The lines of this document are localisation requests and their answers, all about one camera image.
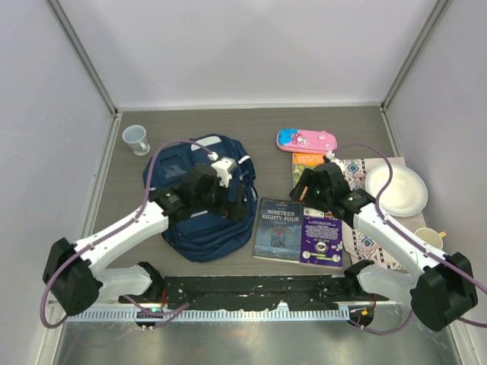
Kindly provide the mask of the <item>navy blue student backpack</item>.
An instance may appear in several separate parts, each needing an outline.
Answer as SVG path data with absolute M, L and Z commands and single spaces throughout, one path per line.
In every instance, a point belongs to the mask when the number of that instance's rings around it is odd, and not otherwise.
M 258 194 L 254 187 L 256 172 L 250 155 L 240 141 L 225 135 L 209 134 L 194 139 L 220 157 L 235 160 L 228 200 L 235 201 L 237 187 L 244 186 L 248 215 L 231 220 L 199 209 L 189 219 L 164 231 L 164 240 L 191 262 L 209 262 L 220 259 L 243 247 L 250 240 L 256 216 Z M 158 154 L 151 187 L 165 188 L 175 183 L 197 164 L 209 164 L 207 153 L 194 144 L 176 144 Z

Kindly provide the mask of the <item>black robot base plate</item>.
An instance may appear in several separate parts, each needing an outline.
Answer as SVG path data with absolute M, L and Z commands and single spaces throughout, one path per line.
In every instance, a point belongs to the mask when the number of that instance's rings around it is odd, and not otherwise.
M 176 309 L 263 311 L 286 303 L 291 311 L 336 309 L 339 302 L 387 301 L 368 294 L 342 275 L 167 276 L 153 300 Z

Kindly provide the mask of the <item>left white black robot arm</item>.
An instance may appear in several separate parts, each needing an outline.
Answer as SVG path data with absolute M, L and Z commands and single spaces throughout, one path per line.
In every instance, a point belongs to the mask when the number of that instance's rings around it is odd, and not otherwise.
M 154 303 L 162 295 L 164 279 L 147 262 L 111 269 L 110 263 L 147 238 L 163 233 L 197 211 L 236 220 L 246 217 L 244 187 L 234 201 L 228 190 L 237 165 L 222 158 L 198 164 L 172 186 L 151 189 L 148 199 L 134 212 L 108 228 L 75 243 L 55 242 L 43 280 L 68 316 L 76 316 L 98 300 L 124 294 Z

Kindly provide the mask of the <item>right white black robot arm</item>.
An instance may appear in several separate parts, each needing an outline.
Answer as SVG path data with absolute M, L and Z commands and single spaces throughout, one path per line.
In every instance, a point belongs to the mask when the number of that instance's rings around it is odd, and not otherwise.
M 308 208 L 331 212 L 370 236 L 403 265 L 404 272 L 384 269 L 371 260 L 353 265 L 343 282 L 350 299 L 378 294 L 407 304 L 423 325 L 436 332 L 477 305 L 479 282 L 473 278 L 469 259 L 459 252 L 448 255 L 420 240 L 382 211 L 375 197 L 363 189 L 351 189 L 338 164 L 305 169 L 289 196 Z

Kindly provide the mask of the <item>dark blue 1984 book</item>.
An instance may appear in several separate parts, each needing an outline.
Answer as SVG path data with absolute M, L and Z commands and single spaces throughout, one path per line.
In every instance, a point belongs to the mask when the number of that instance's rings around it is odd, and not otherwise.
M 253 257 L 298 263 L 302 212 L 300 202 L 261 198 Z

